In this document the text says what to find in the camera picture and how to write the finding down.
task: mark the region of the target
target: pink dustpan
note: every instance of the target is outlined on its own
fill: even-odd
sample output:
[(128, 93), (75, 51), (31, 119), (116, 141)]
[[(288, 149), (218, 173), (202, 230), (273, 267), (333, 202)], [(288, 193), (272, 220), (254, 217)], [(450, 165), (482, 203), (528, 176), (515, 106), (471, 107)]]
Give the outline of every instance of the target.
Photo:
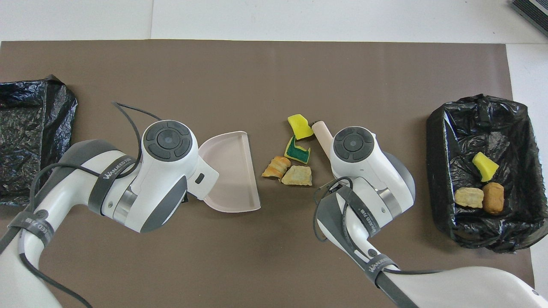
[(246, 132), (232, 132), (208, 139), (198, 154), (219, 179), (204, 198), (211, 208), (225, 213), (249, 212), (261, 208)]

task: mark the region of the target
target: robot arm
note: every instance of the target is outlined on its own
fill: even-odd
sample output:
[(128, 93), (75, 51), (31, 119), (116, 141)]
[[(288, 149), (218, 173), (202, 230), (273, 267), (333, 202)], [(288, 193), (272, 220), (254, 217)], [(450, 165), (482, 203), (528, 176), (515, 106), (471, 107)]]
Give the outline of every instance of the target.
[[(99, 177), (57, 167), (37, 194), (36, 216), (29, 219), (34, 219), (35, 225), (48, 226), (52, 236), (74, 205), (85, 204), (136, 232), (149, 232), (169, 220), (187, 192), (203, 199), (219, 176), (199, 157), (192, 131), (177, 121), (150, 125), (141, 149), (142, 163), (138, 163), (104, 140), (74, 144), (60, 162), (83, 166)], [(139, 165), (130, 174), (117, 178), (134, 163)], [(20, 230), (0, 254), (3, 307), (60, 307), (45, 284), (20, 260), (23, 253), (38, 268), (44, 243)]]
[[(375, 135), (364, 128), (345, 128), (335, 138), (330, 138), (323, 122), (315, 123), (312, 129), (330, 158), (333, 174), (348, 178), (350, 186), (332, 190), (319, 202), (319, 228), (396, 305), (548, 307), (548, 302), (525, 282), (490, 267), (400, 271), (368, 239), (413, 205), (415, 188), (409, 171), (394, 156), (380, 151)], [(364, 137), (367, 133), (371, 139)]]

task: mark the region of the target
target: sponge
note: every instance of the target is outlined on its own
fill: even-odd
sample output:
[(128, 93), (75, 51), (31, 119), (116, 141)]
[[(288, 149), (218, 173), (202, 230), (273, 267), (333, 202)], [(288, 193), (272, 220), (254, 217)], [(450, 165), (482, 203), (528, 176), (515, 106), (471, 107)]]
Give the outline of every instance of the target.
[(496, 170), (499, 169), (499, 165), (489, 159), (489, 157), (485, 156), (482, 152), (478, 152), (478, 154), (474, 156), (472, 163), (476, 165), (479, 173), (481, 173), (482, 182), (491, 180)]
[(287, 121), (291, 125), (297, 140), (314, 135), (314, 131), (308, 125), (308, 120), (301, 114), (292, 115), (287, 118)]
[(293, 135), (293, 137), (291, 137), (291, 140), (287, 144), (284, 156), (293, 159), (294, 161), (308, 164), (308, 160), (310, 158), (310, 148), (308, 150), (305, 150), (302, 146), (295, 145), (295, 140), (296, 136)]

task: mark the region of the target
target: black trash bag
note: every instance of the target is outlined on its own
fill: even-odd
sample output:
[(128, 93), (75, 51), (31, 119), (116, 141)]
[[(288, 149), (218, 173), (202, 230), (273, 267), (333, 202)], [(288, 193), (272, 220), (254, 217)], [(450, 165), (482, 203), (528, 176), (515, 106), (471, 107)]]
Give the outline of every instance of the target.
[[(504, 187), (499, 215), (455, 204), (457, 189), (486, 184), (472, 163), (478, 152), (500, 166), (489, 181)], [(527, 106), (483, 94), (443, 104), (426, 122), (426, 164), (436, 227), (460, 246), (514, 252), (548, 233), (539, 150)]]
[(53, 75), (0, 83), (0, 205), (28, 204), (35, 175), (70, 147), (77, 105), (74, 93)]

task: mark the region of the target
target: bread piece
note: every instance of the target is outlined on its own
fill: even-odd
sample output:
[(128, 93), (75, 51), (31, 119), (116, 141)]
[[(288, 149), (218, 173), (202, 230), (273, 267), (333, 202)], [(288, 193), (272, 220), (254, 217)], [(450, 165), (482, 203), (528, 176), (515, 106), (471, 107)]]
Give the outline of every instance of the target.
[(500, 214), (504, 208), (504, 187), (491, 182), (483, 187), (483, 210), (491, 215)]
[(462, 187), (455, 191), (455, 203), (463, 207), (482, 208), (483, 191), (479, 188)]
[(306, 166), (291, 166), (282, 178), (286, 185), (309, 185), (312, 186), (312, 170)]
[(271, 161), (265, 171), (261, 174), (263, 177), (275, 176), (279, 179), (286, 173), (287, 168), (291, 166), (289, 159), (283, 156), (276, 156)]

